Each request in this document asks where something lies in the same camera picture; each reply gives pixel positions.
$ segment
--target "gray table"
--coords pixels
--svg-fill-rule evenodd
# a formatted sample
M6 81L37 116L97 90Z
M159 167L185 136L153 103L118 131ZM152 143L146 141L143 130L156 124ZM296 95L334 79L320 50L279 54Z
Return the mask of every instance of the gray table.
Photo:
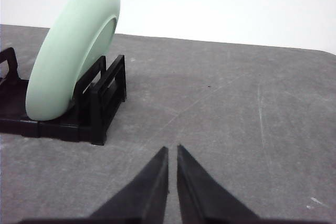
M47 31L1 26L22 78ZM1 134L2 223L88 216L163 145L165 223L181 223L179 143L256 214L336 223L335 55L119 34L108 63L117 54L125 54L128 99L105 146Z

